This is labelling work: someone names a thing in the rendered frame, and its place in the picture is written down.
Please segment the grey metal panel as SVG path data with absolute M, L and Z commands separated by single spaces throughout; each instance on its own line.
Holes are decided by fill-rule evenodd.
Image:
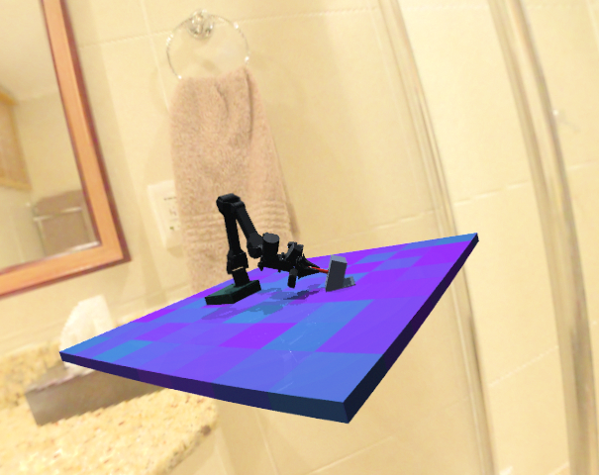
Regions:
M 348 262 L 345 257 L 331 254 L 325 282 L 325 291 L 332 292 L 356 286 L 352 276 L 345 278 L 347 266 Z

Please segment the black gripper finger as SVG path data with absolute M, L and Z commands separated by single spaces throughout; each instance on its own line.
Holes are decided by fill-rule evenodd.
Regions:
M 311 268 L 311 267 L 307 267 L 305 266 L 302 262 L 300 265 L 300 270 L 299 270 L 299 276 L 298 276 L 298 280 L 302 277 L 308 276 L 308 275 L 312 275 L 312 274 L 316 274 L 319 273 L 320 270 L 315 269 L 315 268 Z
M 320 268 L 318 265 L 316 265 L 316 264 L 314 264 L 314 263 L 310 262 L 309 260 L 307 260 L 307 259 L 306 259 L 306 257 L 304 256 L 304 253 L 303 253 L 303 256 L 302 256 L 302 261 L 301 261 L 301 262 L 302 262 L 302 263 L 303 263 L 305 266 L 307 266 L 307 267 L 311 266 L 311 267 Z

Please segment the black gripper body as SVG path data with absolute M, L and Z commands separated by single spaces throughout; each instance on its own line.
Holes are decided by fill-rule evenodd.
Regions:
M 289 265 L 287 263 L 285 263 L 284 261 L 282 261 L 282 258 L 285 258 L 285 256 L 282 256 L 281 254 L 277 255 L 277 259 L 276 259 L 276 264 L 275 264 L 275 269 L 278 270 L 278 272 L 280 273 L 281 271 L 286 271 L 289 272 L 289 276 L 288 276 L 288 283 L 287 286 L 289 288 L 293 288 L 295 289 L 295 285 L 296 285 L 296 278 L 297 276 L 299 276 L 299 270 L 300 270 L 300 265 L 301 265 L 301 261 L 302 261 L 302 252 L 303 252 L 303 244 L 298 244 L 301 246 L 301 254 L 297 257 L 297 259 L 295 260 L 296 264 L 295 266 Z

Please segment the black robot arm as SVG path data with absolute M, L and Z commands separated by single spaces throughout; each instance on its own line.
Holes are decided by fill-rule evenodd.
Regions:
M 229 246 L 227 272 L 229 275 L 233 275 L 236 284 L 234 288 L 243 287 L 252 282 L 246 272 L 246 269 L 249 268 L 248 258 L 240 246 L 236 219 L 246 237 L 249 256 L 253 259 L 260 258 L 257 264 L 259 270 L 262 271 L 263 267 L 275 269 L 279 236 L 269 233 L 259 235 L 246 210 L 245 203 L 235 193 L 218 196 L 216 204 L 225 218 Z M 295 266 L 295 260 L 302 251 L 301 246 L 296 241 L 290 241 L 287 247 L 289 248 L 287 253 L 282 253 L 282 256 L 285 256 L 282 261 Z

